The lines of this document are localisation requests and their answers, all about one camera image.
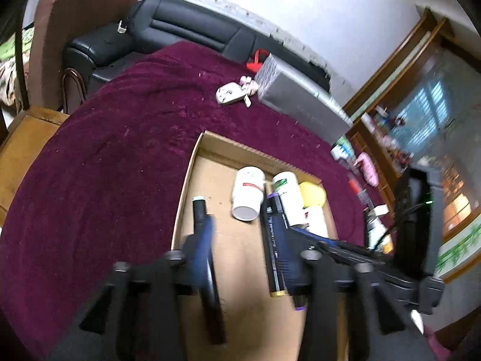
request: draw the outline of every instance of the brown fabric chair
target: brown fabric chair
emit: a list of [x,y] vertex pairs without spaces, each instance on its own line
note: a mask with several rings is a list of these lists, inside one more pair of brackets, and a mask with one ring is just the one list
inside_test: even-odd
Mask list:
[[30,52],[30,104],[63,105],[62,50],[75,37],[123,19],[137,0],[39,0]]

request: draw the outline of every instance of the pink object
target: pink object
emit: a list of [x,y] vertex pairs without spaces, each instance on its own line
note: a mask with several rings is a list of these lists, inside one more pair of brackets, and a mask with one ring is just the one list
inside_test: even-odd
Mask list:
[[362,175],[364,176],[367,184],[372,187],[377,187],[379,184],[378,173],[376,172],[374,163],[367,153],[362,152],[354,162],[354,166],[360,166]]

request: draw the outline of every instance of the wooden chair seat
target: wooden chair seat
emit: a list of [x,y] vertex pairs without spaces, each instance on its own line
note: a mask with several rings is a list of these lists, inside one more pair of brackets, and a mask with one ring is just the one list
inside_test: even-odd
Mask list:
[[31,106],[9,126],[0,146],[0,227],[27,170],[67,118],[67,114]]

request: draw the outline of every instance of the gray box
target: gray box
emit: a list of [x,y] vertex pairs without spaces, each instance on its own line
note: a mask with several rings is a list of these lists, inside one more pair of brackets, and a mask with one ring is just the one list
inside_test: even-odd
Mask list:
[[330,145],[353,126],[329,93],[279,57],[267,57],[256,82],[261,103],[289,115]]

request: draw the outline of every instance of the black leather sofa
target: black leather sofa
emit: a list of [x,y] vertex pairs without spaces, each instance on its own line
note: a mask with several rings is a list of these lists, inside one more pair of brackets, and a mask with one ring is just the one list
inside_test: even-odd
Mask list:
[[282,58],[329,91],[328,74],[307,62],[272,37],[184,0],[142,0],[126,20],[126,33],[110,23],[71,41],[63,50],[64,111],[72,113],[84,98],[93,95],[128,67],[180,40],[190,40],[245,64],[258,49]]

